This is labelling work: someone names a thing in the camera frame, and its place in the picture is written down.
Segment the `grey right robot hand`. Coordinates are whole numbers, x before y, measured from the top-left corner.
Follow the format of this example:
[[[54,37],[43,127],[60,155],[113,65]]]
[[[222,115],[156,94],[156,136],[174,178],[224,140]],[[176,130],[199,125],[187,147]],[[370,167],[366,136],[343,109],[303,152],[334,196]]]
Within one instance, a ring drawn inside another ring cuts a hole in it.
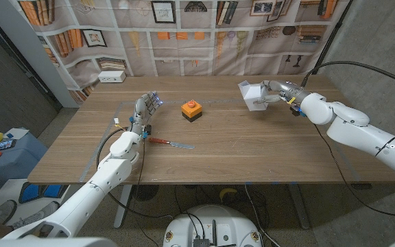
[[[303,87],[298,86],[289,81],[282,80],[264,80],[260,85],[268,91],[278,92],[277,95],[266,95],[262,96],[253,101],[254,105],[264,103],[276,103],[280,100],[287,102],[288,104],[301,104],[304,98],[306,98],[310,92],[304,90]]]

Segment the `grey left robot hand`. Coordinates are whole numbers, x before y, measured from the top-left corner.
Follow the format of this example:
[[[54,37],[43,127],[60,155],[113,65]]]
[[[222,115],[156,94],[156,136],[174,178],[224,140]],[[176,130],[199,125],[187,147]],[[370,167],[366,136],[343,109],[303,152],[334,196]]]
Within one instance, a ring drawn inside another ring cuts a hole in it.
[[[149,91],[135,101],[134,112],[128,131],[143,134],[150,119],[163,104],[157,91]]]

